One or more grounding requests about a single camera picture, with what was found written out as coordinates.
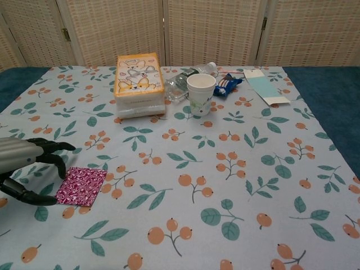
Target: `paper cup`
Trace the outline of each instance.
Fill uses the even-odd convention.
[[[204,116],[209,113],[216,80],[208,74],[194,74],[187,78],[191,113]]]

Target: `crushed plastic bottle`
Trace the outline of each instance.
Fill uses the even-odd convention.
[[[210,62],[208,64],[196,65],[184,70],[180,74],[165,81],[166,98],[172,102],[178,103],[185,98],[188,93],[187,78],[193,74],[203,73],[211,75],[216,71],[216,64]]]

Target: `robotic hand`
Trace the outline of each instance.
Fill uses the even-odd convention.
[[[43,138],[17,139],[0,138],[0,190],[10,196],[32,205],[54,205],[57,200],[53,196],[43,196],[28,191],[22,184],[10,176],[17,169],[34,162],[55,164],[58,174],[65,179],[66,167],[61,157],[51,154],[57,150],[75,150],[66,142],[53,142]]]

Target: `floral tablecloth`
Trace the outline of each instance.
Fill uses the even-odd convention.
[[[261,69],[291,104],[269,107],[244,81],[207,116],[184,100],[127,120],[114,67],[44,74],[1,114],[0,137],[66,141],[68,168],[108,173],[91,207],[0,193],[0,269],[360,268],[360,181],[283,69]],[[62,182],[48,164],[12,177],[49,195]]]

